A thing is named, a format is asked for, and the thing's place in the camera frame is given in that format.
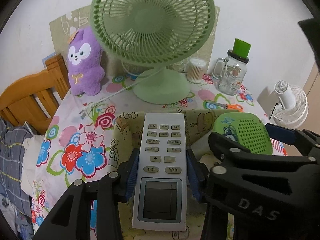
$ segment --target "stuffed animal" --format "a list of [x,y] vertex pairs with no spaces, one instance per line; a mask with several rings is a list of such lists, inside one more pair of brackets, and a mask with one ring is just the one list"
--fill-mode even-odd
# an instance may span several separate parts
[[80,29],[72,38],[68,51],[71,93],[75,96],[82,93],[94,96],[100,92],[100,81],[105,75],[100,65],[102,47],[90,26]]

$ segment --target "remote control screen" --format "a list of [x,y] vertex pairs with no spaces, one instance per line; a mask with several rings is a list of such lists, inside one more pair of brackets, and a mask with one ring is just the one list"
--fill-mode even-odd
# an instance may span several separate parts
[[175,220],[177,218],[177,183],[146,181],[143,217]]

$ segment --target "orange tag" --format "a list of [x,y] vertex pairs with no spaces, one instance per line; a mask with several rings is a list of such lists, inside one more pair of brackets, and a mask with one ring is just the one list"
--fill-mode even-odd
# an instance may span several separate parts
[[73,39],[75,38],[75,36],[76,36],[77,33],[78,33],[78,32],[74,32],[74,33],[72,33],[72,34],[70,35],[70,37],[69,37],[69,39],[68,39],[68,44],[70,44],[70,43],[73,41]]

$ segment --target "white remote control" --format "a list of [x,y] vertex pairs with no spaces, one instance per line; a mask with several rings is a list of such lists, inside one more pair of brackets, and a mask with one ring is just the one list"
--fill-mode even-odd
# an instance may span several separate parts
[[187,216],[184,114],[146,113],[132,227],[184,231]]

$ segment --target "fan center hub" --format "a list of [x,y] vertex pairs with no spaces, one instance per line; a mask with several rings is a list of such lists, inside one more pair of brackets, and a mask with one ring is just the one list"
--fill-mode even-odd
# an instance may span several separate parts
[[133,10],[133,29],[140,33],[155,33],[165,20],[165,10],[153,3],[137,4]]

